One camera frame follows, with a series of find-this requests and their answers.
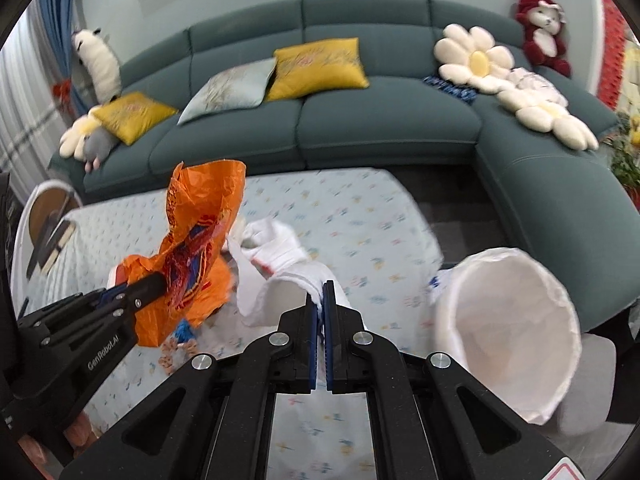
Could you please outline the dark green sectional sofa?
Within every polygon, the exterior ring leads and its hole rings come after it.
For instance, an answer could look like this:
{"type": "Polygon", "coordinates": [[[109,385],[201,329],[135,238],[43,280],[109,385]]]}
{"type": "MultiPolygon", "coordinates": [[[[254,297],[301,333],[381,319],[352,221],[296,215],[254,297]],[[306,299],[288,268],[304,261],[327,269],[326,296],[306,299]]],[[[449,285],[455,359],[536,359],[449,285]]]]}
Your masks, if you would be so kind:
{"type": "Polygon", "coordinates": [[[465,104],[428,86],[451,23],[482,26],[524,56],[510,18],[446,0],[282,0],[199,22],[122,66],[122,88],[186,106],[223,70],[275,50],[357,38],[369,84],[198,118],[168,119],[120,146],[94,174],[53,156],[52,171],[97,202],[162,188],[179,162],[245,162],[251,174],[476,162],[512,242],[565,286],[592,330],[639,296],[639,216],[606,162],[520,125],[492,96],[465,104]]]}

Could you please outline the blue curtain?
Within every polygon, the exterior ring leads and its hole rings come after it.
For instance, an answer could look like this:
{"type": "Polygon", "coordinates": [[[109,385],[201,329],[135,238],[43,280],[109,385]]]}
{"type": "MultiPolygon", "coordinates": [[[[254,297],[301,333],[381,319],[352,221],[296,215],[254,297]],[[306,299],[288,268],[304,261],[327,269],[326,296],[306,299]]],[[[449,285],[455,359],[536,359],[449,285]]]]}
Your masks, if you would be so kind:
{"type": "Polygon", "coordinates": [[[72,102],[74,114],[78,117],[88,112],[85,102],[73,84],[72,45],[74,0],[37,0],[42,17],[44,33],[55,58],[55,67],[60,76],[56,82],[72,80],[72,102]]]}

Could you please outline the black notebook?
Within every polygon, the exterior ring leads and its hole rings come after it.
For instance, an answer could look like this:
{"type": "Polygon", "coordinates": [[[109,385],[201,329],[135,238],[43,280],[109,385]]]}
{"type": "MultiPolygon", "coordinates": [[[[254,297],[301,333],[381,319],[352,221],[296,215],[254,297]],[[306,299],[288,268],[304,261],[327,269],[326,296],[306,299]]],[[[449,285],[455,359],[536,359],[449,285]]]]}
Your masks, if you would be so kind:
{"type": "Polygon", "coordinates": [[[44,222],[32,256],[29,258],[26,278],[31,278],[36,269],[39,269],[42,274],[48,274],[74,232],[75,223],[73,221],[61,220],[54,223],[48,219],[44,222]]]}

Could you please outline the yellow cushion right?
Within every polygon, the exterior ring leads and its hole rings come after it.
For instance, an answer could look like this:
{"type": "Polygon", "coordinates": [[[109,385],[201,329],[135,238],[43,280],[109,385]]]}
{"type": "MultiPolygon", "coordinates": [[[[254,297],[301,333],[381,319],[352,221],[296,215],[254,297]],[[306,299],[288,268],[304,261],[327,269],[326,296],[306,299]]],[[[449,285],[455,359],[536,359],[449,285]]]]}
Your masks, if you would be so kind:
{"type": "Polygon", "coordinates": [[[273,52],[277,61],[267,101],[295,100],[322,91],[367,89],[358,38],[332,38],[273,52]]]}

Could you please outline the white tissue paper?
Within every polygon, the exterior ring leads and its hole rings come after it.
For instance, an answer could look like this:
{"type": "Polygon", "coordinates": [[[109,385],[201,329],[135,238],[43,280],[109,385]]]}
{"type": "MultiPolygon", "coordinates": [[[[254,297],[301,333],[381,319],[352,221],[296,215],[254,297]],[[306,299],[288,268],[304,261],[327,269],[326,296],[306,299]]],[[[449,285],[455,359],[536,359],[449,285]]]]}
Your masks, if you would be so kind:
{"type": "Polygon", "coordinates": [[[334,286],[335,301],[350,302],[336,276],[325,264],[311,258],[292,226],[273,218],[248,222],[235,220],[224,249],[235,263],[235,304],[244,325],[276,326],[282,313],[300,307],[307,299],[323,310],[323,285],[334,286]]]}

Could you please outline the orange plastic snack bag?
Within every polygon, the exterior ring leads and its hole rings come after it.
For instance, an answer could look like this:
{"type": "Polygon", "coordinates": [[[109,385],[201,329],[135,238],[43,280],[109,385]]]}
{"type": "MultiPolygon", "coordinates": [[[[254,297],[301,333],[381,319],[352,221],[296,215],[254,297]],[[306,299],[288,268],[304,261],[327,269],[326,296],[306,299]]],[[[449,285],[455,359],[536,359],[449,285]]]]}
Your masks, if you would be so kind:
{"type": "Polygon", "coordinates": [[[231,271],[221,252],[244,188],[245,165],[239,160],[175,166],[160,248],[151,257],[126,257],[116,271],[116,282],[129,286],[155,272],[166,278],[166,292],[136,313],[140,346],[160,346],[181,320],[197,328],[229,300],[231,271]]]}

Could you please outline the pink fluffy fabric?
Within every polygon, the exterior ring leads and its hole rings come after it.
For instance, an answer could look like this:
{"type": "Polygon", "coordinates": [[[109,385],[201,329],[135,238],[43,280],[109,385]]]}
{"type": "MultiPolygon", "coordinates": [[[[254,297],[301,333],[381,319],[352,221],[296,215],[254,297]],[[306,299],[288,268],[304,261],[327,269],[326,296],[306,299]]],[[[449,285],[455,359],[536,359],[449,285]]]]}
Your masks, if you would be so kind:
{"type": "MultiPolygon", "coordinates": [[[[78,415],[77,419],[64,431],[64,436],[75,452],[85,451],[88,446],[98,440],[92,423],[85,412],[81,412],[78,415]]],[[[21,437],[18,440],[18,444],[32,463],[43,471],[43,466],[47,463],[47,459],[42,445],[29,436],[21,437]]]]}

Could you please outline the light blue cushion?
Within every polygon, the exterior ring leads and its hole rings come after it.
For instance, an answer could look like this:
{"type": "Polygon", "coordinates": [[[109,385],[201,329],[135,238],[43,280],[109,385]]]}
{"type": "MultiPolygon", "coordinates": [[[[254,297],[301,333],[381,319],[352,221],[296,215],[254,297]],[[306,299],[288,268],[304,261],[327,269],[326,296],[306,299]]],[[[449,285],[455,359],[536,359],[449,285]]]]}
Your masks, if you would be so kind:
{"type": "Polygon", "coordinates": [[[205,115],[258,107],[265,99],[276,66],[275,58],[265,58],[228,68],[210,77],[186,104],[177,125],[184,125],[205,115]]]}

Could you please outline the blue patterned cloth on sofa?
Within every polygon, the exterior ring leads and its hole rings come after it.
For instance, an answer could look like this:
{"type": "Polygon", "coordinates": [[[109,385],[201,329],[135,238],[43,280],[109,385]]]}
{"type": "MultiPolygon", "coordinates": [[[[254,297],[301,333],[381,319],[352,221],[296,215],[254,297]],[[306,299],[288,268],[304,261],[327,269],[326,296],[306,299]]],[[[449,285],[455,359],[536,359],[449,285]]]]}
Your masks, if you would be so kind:
{"type": "Polygon", "coordinates": [[[468,105],[472,105],[477,98],[477,91],[472,87],[467,86],[466,84],[462,84],[462,86],[460,86],[460,84],[453,84],[439,76],[426,76],[422,82],[427,86],[440,92],[444,92],[448,94],[448,96],[452,96],[453,98],[465,102],[465,104],[468,105]]]}

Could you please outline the white flower pillow right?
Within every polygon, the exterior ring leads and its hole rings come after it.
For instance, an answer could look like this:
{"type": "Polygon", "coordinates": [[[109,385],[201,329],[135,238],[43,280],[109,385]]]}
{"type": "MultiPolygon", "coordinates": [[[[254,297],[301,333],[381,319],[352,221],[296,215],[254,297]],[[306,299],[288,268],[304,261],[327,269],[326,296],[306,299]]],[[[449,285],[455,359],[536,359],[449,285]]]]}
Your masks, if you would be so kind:
{"type": "Polygon", "coordinates": [[[484,28],[465,29],[449,24],[442,30],[442,39],[434,45],[433,53],[443,80],[485,94],[514,89],[509,80],[514,57],[507,47],[498,46],[484,28]]]}

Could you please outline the white round side table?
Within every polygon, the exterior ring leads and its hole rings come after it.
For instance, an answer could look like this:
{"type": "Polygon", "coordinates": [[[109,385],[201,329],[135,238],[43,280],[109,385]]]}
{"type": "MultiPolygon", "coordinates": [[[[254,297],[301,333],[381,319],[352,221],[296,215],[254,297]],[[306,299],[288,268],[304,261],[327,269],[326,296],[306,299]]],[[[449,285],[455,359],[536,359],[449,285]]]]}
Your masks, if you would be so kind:
{"type": "Polygon", "coordinates": [[[29,304],[27,286],[39,268],[41,249],[63,217],[82,205],[77,192],[61,180],[47,180],[30,193],[13,242],[10,266],[11,295],[16,314],[29,304]]]}

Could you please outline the potted plant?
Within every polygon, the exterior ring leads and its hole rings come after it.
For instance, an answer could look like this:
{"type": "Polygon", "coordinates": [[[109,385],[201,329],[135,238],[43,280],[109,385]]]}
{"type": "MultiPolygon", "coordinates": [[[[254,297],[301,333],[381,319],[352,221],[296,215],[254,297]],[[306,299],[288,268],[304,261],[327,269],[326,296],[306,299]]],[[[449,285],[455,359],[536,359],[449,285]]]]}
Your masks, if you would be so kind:
{"type": "Polygon", "coordinates": [[[604,138],[610,169],[636,209],[640,208],[639,115],[617,113],[617,129],[604,138]]]}

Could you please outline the grey ottoman stool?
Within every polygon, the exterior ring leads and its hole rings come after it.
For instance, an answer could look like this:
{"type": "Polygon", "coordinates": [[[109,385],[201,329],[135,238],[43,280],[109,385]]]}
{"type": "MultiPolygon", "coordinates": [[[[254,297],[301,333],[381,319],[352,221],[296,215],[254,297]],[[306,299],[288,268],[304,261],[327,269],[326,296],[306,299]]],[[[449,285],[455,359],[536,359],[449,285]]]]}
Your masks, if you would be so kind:
{"type": "Polygon", "coordinates": [[[582,355],[570,388],[548,423],[552,434],[579,437],[599,429],[611,408],[616,372],[615,344],[582,336],[582,355]]]}

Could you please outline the blue plastic wrapper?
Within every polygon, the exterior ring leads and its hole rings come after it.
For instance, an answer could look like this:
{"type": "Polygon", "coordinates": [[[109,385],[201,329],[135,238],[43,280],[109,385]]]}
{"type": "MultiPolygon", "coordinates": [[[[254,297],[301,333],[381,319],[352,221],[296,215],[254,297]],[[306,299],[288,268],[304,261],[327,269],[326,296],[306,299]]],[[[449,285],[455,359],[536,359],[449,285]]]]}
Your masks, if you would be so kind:
{"type": "Polygon", "coordinates": [[[174,338],[177,341],[177,344],[186,344],[187,342],[196,339],[193,327],[185,318],[177,324],[174,330],[174,338]]]}

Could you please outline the yellow cushion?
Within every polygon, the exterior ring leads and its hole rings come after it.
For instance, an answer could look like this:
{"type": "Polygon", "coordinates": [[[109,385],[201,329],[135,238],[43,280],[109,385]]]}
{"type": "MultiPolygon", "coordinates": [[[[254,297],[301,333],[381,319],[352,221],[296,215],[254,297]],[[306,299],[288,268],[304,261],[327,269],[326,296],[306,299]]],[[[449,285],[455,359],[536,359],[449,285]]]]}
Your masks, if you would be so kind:
{"type": "Polygon", "coordinates": [[[178,113],[175,107],[155,101],[141,92],[128,93],[92,111],[96,120],[127,146],[178,113]]]}
{"type": "Polygon", "coordinates": [[[273,52],[277,61],[267,101],[295,100],[322,91],[367,89],[358,38],[332,38],[273,52]]]}

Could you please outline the yellow cushion left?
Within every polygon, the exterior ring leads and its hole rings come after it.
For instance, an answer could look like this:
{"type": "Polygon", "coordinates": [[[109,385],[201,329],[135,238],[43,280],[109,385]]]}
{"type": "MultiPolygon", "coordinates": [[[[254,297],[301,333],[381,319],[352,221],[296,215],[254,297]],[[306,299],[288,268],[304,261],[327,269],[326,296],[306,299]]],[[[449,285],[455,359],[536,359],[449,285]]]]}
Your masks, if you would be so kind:
{"type": "Polygon", "coordinates": [[[175,107],[155,101],[141,92],[128,93],[92,111],[96,120],[127,146],[178,113],[175,107]]]}

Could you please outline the grey mouse plush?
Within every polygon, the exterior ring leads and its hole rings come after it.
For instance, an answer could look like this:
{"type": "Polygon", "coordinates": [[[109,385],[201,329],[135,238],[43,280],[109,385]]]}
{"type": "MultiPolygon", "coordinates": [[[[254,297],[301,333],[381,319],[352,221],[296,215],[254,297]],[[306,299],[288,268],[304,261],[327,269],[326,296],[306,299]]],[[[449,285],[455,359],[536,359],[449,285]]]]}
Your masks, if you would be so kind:
{"type": "Polygon", "coordinates": [[[85,173],[90,174],[90,172],[99,169],[119,144],[119,138],[104,127],[98,127],[93,130],[86,137],[84,148],[82,149],[85,159],[85,173]]]}

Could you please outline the white long plush toy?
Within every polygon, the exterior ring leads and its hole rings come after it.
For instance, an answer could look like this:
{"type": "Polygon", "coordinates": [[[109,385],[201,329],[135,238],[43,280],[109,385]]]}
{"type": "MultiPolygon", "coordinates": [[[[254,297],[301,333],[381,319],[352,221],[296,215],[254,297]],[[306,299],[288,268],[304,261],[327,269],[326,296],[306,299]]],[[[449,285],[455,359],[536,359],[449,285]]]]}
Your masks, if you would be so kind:
{"type": "Polygon", "coordinates": [[[100,36],[99,29],[81,29],[72,35],[72,45],[79,62],[89,74],[96,100],[108,104],[122,92],[119,62],[100,36]]]}

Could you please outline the red teddy bear plush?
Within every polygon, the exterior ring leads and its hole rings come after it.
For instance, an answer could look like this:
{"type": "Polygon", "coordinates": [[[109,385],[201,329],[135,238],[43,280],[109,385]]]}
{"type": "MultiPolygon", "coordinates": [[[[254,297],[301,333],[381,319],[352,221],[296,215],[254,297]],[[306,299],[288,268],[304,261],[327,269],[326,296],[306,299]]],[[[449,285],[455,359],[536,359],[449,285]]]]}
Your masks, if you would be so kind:
{"type": "Polygon", "coordinates": [[[554,0],[518,0],[515,18],[524,28],[523,50],[528,62],[570,78],[572,68],[561,36],[566,23],[562,6],[554,0]]]}

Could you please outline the red curtain tie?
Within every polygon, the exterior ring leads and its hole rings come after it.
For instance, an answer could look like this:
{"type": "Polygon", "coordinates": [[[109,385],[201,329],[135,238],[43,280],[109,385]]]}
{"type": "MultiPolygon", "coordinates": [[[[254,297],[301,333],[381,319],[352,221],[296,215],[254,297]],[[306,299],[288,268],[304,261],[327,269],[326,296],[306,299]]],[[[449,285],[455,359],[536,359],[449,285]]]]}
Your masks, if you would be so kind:
{"type": "Polygon", "coordinates": [[[74,114],[72,90],[73,85],[70,78],[63,79],[52,86],[52,96],[58,103],[58,106],[61,107],[61,110],[64,110],[64,112],[69,115],[74,114]]]}

